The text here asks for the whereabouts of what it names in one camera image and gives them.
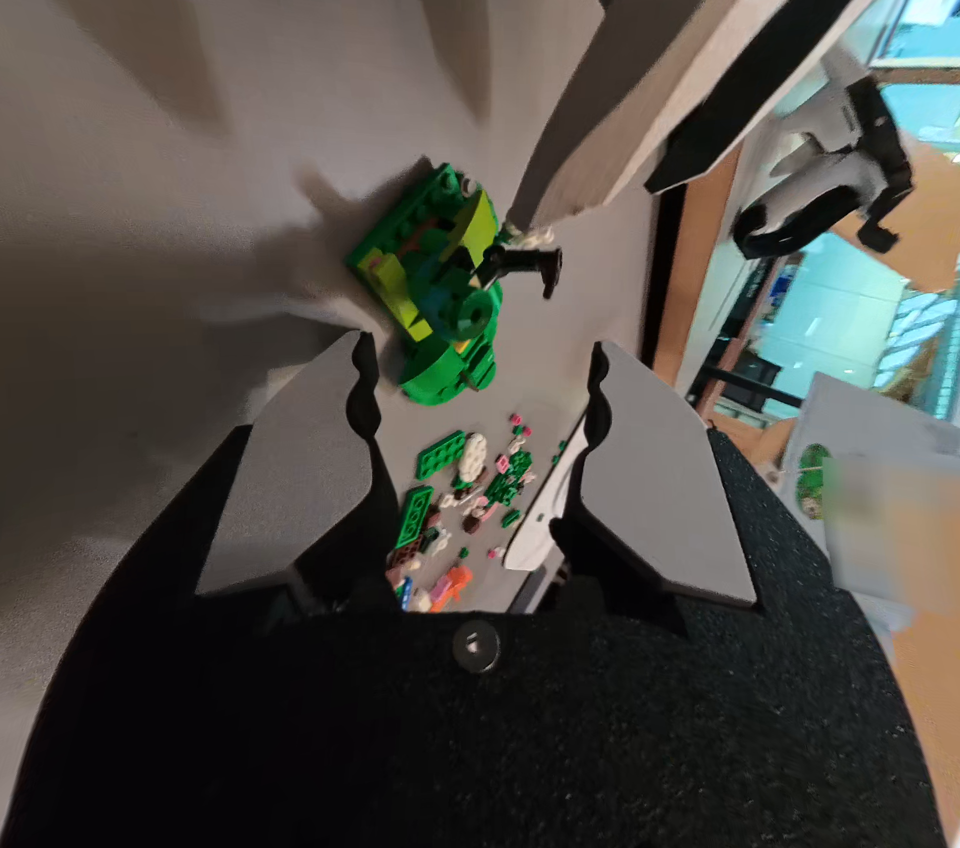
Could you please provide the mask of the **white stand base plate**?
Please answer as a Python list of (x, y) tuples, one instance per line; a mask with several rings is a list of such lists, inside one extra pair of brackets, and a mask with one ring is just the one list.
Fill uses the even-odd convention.
[(582, 412), (569, 438), (558, 447), (556, 460), (551, 462), (533, 502), (507, 546), (502, 560), (505, 570), (532, 573), (555, 549), (550, 525), (565, 512), (573, 464), (588, 446), (585, 423), (586, 413)]

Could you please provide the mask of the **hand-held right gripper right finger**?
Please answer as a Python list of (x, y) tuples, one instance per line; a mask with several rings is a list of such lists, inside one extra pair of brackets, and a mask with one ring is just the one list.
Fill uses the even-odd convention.
[(759, 597), (705, 423), (617, 344), (594, 344), (577, 453), (549, 524), (575, 578), (608, 610), (671, 610), (679, 596), (736, 609)]

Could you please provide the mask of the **orange brick separator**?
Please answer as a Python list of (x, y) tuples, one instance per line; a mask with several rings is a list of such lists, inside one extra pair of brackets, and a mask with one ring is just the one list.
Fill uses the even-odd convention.
[(429, 592), (430, 612), (442, 612), (451, 601), (459, 601), (463, 591), (473, 579), (473, 572), (468, 566), (460, 563), (453, 565), (438, 579)]

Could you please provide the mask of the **black lego piece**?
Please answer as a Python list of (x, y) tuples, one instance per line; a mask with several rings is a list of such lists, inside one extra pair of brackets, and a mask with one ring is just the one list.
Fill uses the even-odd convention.
[(483, 260), (474, 269), (474, 277), (482, 289), (486, 290), (494, 283), (510, 274), (534, 272), (541, 278), (542, 297), (551, 299), (558, 285), (563, 265), (563, 251), (541, 249), (515, 249), (504, 244), (488, 247)]

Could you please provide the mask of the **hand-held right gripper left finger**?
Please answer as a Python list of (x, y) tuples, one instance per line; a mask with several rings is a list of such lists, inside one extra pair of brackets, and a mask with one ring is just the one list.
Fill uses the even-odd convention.
[(369, 583), (388, 595), (401, 515), (377, 440), (378, 382), (372, 334), (349, 330), (260, 410), (199, 597), (285, 587), (306, 610), (341, 610)]

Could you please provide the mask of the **white and black device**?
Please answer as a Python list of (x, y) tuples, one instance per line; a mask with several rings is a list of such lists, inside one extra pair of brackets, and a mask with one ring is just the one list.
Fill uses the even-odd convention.
[(900, 236), (884, 224), (914, 190), (906, 149), (877, 80), (834, 70), (784, 121), (802, 143), (774, 168), (779, 182), (737, 214), (730, 236), (746, 260), (795, 254), (848, 216), (855, 236), (887, 254)]

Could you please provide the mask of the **lego instruction booklet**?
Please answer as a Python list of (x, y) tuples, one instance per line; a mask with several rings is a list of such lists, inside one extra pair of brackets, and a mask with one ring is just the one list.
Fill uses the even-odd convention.
[(826, 557), (827, 578), (910, 623), (958, 614), (958, 428), (819, 374), (778, 494)]

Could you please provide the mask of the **pile of lego pieces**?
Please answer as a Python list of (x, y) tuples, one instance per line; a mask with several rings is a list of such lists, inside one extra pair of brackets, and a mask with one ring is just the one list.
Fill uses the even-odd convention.
[(485, 434), (458, 430), (418, 454), (387, 560), (386, 577), (402, 611), (431, 613), (430, 590), (460, 563), (471, 569), (473, 580), (459, 601), (439, 613), (531, 614), (561, 572), (564, 557), (557, 546), (534, 572), (502, 566), (507, 546), (566, 440), (539, 471), (525, 418), (513, 413), (509, 426), (510, 438), (500, 451)]

